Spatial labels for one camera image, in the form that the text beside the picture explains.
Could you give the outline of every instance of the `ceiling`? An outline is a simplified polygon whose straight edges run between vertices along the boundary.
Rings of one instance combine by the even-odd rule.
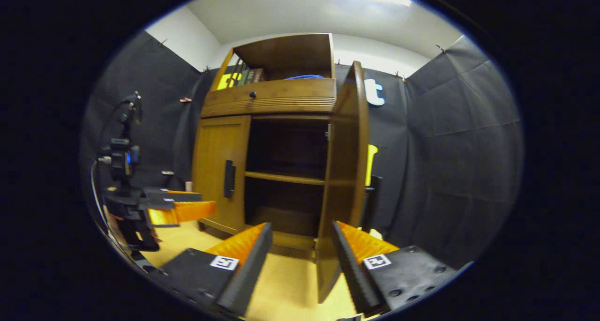
[[[366,37],[434,58],[461,32],[413,3],[375,0],[194,0],[189,9],[222,44],[279,33]]]

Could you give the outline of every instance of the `wooden cabinet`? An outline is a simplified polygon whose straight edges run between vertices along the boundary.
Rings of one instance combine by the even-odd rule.
[[[330,34],[232,49],[206,97],[193,160],[194,191],[217,201],[202,222],[231,234],[270,222],[275,245],[315,250],[320,302],[339,276],[332,221],[360,223],[368,150],[362,67],[353,63],[336,95],[331,53]],[[217,90],[233,54],[268,79]],[[298,74],[325,78],[281,79]]]

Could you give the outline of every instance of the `cabinet door handle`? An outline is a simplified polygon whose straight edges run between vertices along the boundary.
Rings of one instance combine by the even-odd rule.
[[[225,181],[223,182],[223,197],[231,199],[235,192],[235,165],[233,161],[225,161]]]

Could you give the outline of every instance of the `cabinet door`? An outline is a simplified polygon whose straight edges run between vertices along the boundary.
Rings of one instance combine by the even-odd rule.
[[[360,223],[368,152],[368,105],[360,62],[354,61],[337,95],[330,119],[330,142],[323,209],[317,242],[319,303],[340,274],[332,240],[332,221]]]
[[[217,202],[216,214],[202,222],[231,234],[244,230],[249,130],[250,116],[202,119],[195,138],[193,191],[201,193],[202,200]],[[232,191],[225,193],[225,188]]]

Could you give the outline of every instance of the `beige floor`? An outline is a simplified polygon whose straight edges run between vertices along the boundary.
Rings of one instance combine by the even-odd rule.
[[[158,252],[143,252],[154,266],[162,266],[186,248],[206,250],[221,239],[197,228],[197,223],[157,229],[163,240]],[[356,315],[345,277],[339,277],[323,304],[317,302],[317,272],[311,261],[268,254],[255,286],[245,319],[334,321]]]

